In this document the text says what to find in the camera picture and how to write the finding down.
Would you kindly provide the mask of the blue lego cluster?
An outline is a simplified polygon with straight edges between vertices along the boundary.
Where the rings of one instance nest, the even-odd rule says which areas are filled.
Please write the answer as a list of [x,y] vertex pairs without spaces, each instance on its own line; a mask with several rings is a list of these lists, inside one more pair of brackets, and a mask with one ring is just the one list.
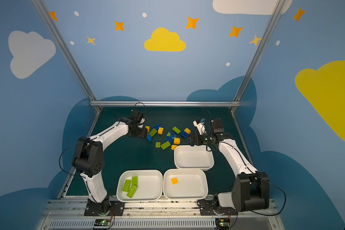
[[152,142],[152,137],[149,134],[146,136],[146,138],[147,138],[148,142]]

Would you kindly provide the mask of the green long lego cluster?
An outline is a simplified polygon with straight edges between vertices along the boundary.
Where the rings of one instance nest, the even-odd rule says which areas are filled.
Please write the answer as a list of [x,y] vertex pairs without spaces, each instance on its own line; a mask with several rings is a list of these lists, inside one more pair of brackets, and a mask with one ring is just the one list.
[[158,131],[154,128],[149,132],[149,136],[152,138]]

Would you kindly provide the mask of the yellow small lego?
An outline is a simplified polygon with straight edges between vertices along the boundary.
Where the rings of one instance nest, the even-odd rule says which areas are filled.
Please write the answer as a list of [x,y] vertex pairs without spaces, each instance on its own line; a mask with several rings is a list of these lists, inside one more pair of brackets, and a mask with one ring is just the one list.
[[172,182],[172,185],[177,185],[178,184],[178,179],[177,178],[172,178],[171,182]]

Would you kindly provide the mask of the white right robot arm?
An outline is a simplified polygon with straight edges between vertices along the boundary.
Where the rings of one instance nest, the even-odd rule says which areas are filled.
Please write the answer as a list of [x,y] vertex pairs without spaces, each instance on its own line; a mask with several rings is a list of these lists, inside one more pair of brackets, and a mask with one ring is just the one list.
[[233,208],[237,212],[269,208],[269,178],[259,172],[237,147],[231,133],[191,134],[190,146],[215,146],[229,163],[235,182],[231,192],[217,194],[217,208]]

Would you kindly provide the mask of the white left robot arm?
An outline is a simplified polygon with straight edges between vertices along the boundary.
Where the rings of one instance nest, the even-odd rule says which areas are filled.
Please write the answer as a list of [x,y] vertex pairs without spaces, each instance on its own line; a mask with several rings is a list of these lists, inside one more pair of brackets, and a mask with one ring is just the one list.
[[145,139],[144,114],[122,117],[110,127],[91,137],[80,137],[76,143],[72,166],[80,173],[88,191],[88,204],[102,212],[109,207],[109,195],[105,189],[102,170],[104,151],[122,136]]

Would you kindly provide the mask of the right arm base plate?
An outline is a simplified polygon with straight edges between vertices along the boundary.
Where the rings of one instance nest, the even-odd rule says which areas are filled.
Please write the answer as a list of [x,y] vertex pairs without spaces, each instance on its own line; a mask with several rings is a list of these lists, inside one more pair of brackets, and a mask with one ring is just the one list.
[[201,216],[230,216],[238,214],[234,208],[222,207],[215,198],[213,200],[200,199],[196,203]]

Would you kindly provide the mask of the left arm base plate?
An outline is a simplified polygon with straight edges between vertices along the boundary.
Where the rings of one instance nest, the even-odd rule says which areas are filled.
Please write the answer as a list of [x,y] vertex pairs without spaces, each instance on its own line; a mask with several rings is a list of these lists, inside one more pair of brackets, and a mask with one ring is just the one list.
[[84,216],[122,216],[125,203],[120,201],[105,201],[103,203],[95,203],[88,199]]

